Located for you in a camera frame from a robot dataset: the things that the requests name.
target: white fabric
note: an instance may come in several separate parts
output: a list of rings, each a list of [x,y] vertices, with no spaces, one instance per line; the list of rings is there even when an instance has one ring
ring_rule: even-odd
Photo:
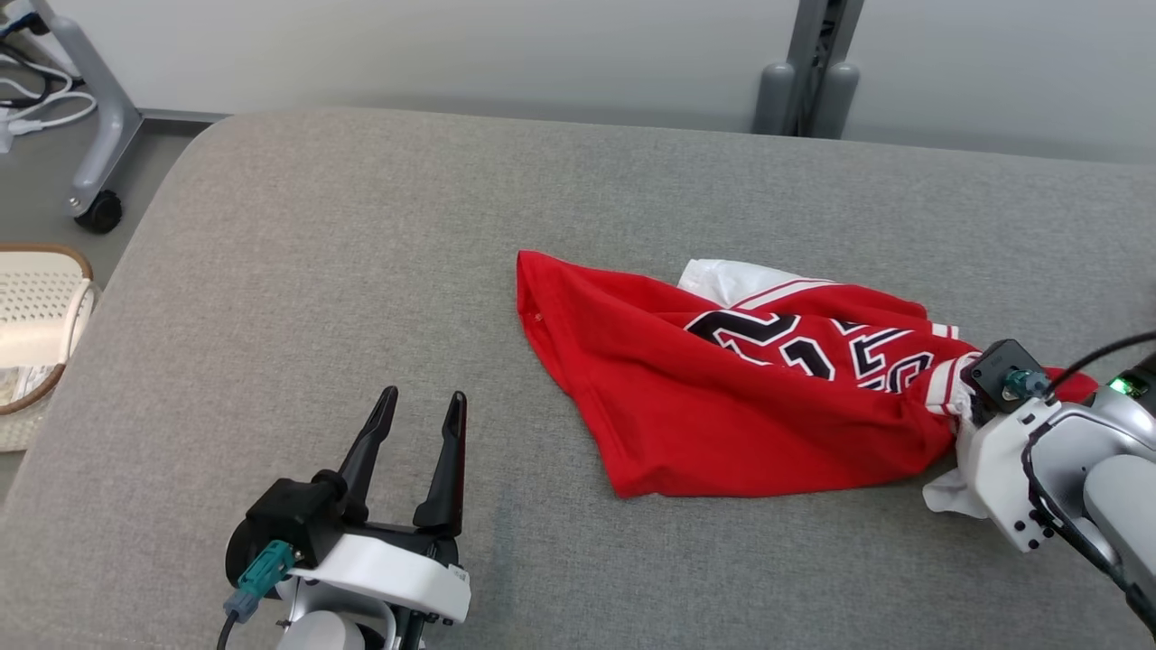
[[[724,308],[753,309],[795,291],[836,285],[831,280],[802,278],[777,268],[726,259],[692,259],[687,263],[679,288]],[[955,325],[932,325],[939,337],[959,338]],[[971,422],[971,389],[959,381],[959,371],[979,353],[941,362],[932,371],[927,409],[951,415],[956,421],[955,452],[961,467],[971,461],[971,442],[976,427]],[[979,519],[987,518],[979,498],[968,486],[959,468],[951,470],[924,486],[924,503],[934,512],[959,512]]]

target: gray floor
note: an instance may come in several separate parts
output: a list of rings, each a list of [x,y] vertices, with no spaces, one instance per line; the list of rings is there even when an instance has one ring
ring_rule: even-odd
[[[0,154],[0,241],[73,246],[92,263],[97,283],[106,286],[161,180],[201,130],[203,125],[144,123],[108,184],[120,195],[125,212],[120,226],[108,235],[82,230],[64,209],[73,173],[92,141],[96,115],[16,138],[12,152]],[[0,453],[0,501],[22,458],[23,453]]]

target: white sleeve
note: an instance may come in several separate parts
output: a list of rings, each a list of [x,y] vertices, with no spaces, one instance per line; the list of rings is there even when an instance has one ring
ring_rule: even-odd
[[[794,273],[757,264],[692,259],[679,279],[679,288],[729,308],[755,294],[800,279]]]

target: teal cable connector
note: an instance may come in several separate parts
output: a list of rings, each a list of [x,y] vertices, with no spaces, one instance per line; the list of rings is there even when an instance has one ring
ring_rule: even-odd
[[[240,575],[237,591],[224,601],[225,613],[236,613],[238,623],[247,621],[261,598],[289,575],[295,562],[291,546],[281,540],[271,541]]]

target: white wall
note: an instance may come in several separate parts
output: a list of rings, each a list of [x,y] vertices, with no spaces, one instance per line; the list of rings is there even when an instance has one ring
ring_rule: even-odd
[[[866,0],[844,139],[1156,163],[1153,0]]]
[[[414,108],[748,131],[795,0],[50,0],[141,109]]]

